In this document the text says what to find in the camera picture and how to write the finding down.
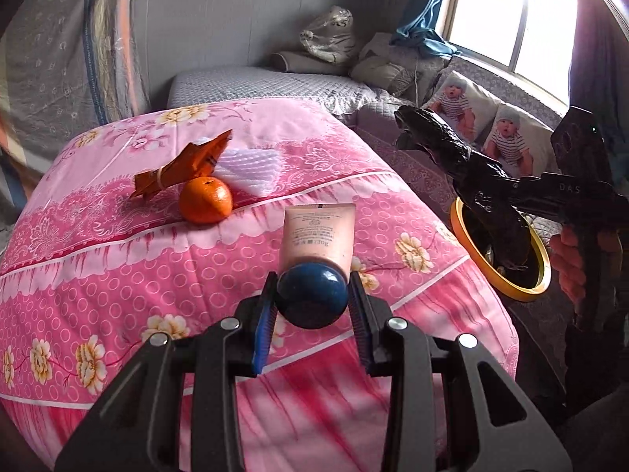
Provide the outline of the person's right hand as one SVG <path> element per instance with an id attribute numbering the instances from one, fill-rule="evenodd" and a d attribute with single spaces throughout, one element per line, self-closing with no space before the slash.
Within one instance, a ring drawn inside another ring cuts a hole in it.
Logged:
<path id="1" fill-rule="evenodd" d="M 563 226 L 561 233 L 550 239 L 550 262 L 559 273 L 561 290 L 572 305 L 577 307 L 585 297 L 587 273 L 579 251 L 579 239 L 572 226 Z M 620 278 L 623 262 L 623 248 L 617 232 L 602 231 L 598 234 L 598 246 L 609 267 L 607 277 L 615 281 Z"/>

